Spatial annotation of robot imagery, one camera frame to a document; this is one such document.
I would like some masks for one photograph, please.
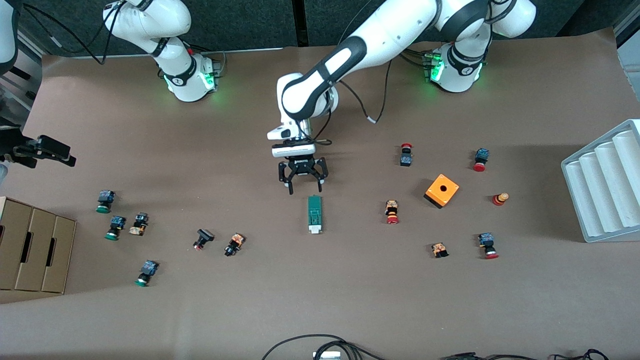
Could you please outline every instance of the brown table surface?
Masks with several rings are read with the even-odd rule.
[[[429,49],[438,44],[417,44]],[[640,243],[582,240],[560,161],[640,104],[611,30],[575,38],[496,42],[464,94],[425,83],[395,60],[388,102],[368,123],[339,86],[340,106],[320,148],[324,233],[307,234],[310,177],[289,196],[266,132],[279,124],[279,76],[311,68],[328,48],[233,53],[220,91],[186,104],[156,78],[150,58],[48,58],[25,134],[69,144],[68,168],[14,165],[4,194],[78,220],[67,294],[0,306],[7,359],[259,359],[273,344],[330,333],[388,359],[476,351],[637,359]],[[347,78],[369,113],[385,67]],[[414,164],[398,166],[414,144]],[[488,169],[470,169],[480,147]],[[444,209],[422,194],[443,173],[460,191]],[[103,238],[110,215],[150,216],[147,234]],[[490,196],[509,192],[498,208]],[[399,201],[401,223],[385,223]],[[216,240],[196,252],[199,228]],[[231,236],[247,241],[232,258]],[[476,234],[492,232],[500,258],[483,259]],[[430,245],[443,241],[446,259]],[[133,284],[160,262],[149,288]],[[290,343],[273,359],[310,359],[329,340]]]

